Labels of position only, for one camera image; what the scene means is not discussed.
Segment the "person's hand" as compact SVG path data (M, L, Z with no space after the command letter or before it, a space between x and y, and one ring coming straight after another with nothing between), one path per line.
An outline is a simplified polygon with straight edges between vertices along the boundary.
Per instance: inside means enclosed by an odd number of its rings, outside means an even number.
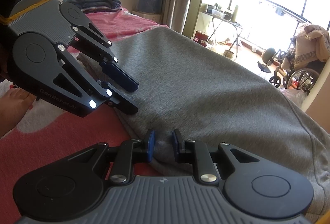
M11 88L1 97L1 137L17 126L35 100L34 95L21 88Z

